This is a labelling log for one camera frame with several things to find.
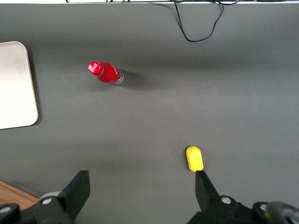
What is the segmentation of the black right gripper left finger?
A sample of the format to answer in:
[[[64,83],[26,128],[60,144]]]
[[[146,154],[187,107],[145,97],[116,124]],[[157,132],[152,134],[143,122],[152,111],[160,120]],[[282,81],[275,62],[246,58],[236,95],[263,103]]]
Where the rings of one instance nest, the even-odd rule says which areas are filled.
[[[90,196],[89,171],[81,170],[59,193],[58,198],[62,202],[66,213],[75,220]]]

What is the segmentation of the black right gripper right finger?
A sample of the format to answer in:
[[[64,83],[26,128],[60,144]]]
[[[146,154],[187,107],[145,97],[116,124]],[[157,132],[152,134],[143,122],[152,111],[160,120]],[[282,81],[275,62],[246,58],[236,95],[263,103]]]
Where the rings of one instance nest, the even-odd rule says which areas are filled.
[[[195,173],[195,195],[202,212],[205,212],[210,203],[219,196],[204,170]]]

